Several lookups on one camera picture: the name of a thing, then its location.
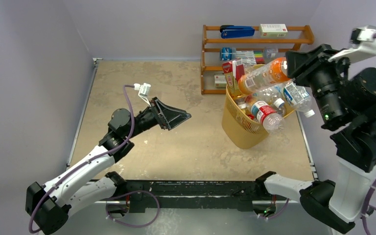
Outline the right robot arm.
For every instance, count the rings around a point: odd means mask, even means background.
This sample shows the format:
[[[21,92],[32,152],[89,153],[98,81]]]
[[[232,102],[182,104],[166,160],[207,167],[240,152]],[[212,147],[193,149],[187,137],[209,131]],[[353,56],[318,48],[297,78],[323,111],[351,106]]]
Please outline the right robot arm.
[[[322,128],[332,131],[338,176],[336,181],[311,182],[269,171],[256,179],[256,195],[298,201],[310,216],[346,234],[358,219],[365,222],[375,211],[369,201],[376,191],[376,68],[365,68],[348,79],[355,51],[327,44],[309,52],[288,51],[285,57],[288,77],[311,88]]]

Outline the yellow plastic bin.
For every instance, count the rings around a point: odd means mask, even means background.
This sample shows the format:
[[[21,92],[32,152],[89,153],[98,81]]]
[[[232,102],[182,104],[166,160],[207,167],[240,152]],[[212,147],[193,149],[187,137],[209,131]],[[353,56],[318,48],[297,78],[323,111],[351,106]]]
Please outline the yellow plastic bin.
[[[233,100],[226,89],[222,128],[230,140],[241,149],[249,149],[269,136],[269,133],[243,105],[245,95]]]

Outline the red label bottle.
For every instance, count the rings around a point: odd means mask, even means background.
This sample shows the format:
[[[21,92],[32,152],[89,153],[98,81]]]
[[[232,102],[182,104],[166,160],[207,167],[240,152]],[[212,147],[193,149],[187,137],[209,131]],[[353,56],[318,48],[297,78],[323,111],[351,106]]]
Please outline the red label bottle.
[[[268,133],[282,130],[285,127],[283,116],[275,111],[267,102],[256,96],[249,95],[245,103],[250,113]]]

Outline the brown tea bottle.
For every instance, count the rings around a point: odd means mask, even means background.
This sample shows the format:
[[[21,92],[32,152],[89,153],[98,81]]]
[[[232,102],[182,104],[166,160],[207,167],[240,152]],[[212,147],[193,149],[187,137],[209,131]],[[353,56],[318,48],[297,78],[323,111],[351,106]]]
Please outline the brown tea bottle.
[[[226,61],[222,69],[227,83],[227,91],[233,100],[242,98],[244,95],[238,88],[238,80],[245,74],[242,59]]]

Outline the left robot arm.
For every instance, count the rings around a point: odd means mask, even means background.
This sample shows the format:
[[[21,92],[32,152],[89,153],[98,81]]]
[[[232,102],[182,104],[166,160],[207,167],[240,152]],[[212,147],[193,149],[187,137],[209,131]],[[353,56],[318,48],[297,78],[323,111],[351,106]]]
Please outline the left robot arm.
[[[136,116],[132,108],[115,110],[106,135],[88,155],[54,179],[28,186],[25,211],[30,215],[29,231],[51,235],[88,205],[100,199],[124,198],[126,181],[115,172],[107,173],[95,183],[88,182],[131,151],[132,137],[155,126],[172,130],[189,118],[191,114],[187,111],[165,105],[156,97]]]

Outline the orange label bottle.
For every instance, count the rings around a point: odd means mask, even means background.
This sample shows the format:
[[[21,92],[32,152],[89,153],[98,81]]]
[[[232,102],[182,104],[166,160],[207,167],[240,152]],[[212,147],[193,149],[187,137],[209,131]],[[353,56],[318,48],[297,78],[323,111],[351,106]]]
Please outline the orange label bottle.
[[[244,95],[250,95],[261,89],[289,81],[287,67],[286,58],[281,57],[254,69],[240,77],[237,82],[239,91]]]

